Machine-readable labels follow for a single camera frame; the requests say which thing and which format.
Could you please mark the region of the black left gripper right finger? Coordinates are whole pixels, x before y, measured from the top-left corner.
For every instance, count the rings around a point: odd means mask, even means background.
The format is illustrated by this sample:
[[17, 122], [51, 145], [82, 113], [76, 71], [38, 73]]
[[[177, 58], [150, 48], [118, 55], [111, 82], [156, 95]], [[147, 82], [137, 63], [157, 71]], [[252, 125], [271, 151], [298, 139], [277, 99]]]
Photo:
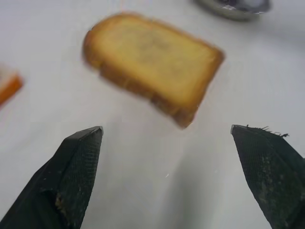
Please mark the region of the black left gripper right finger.
[[267, 127], [232, 125], [246, 182], [273, 229], [305, 227], [305, 159]]

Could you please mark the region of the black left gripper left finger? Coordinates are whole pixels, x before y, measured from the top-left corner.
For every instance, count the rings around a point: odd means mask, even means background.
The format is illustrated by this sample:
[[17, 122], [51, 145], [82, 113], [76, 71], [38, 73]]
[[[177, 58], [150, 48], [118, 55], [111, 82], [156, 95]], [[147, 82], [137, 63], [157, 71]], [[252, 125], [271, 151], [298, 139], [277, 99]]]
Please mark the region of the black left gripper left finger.
[[103, 128], [65, 138], [0, 222], [2, 229], [79, 229], [92, 194]]

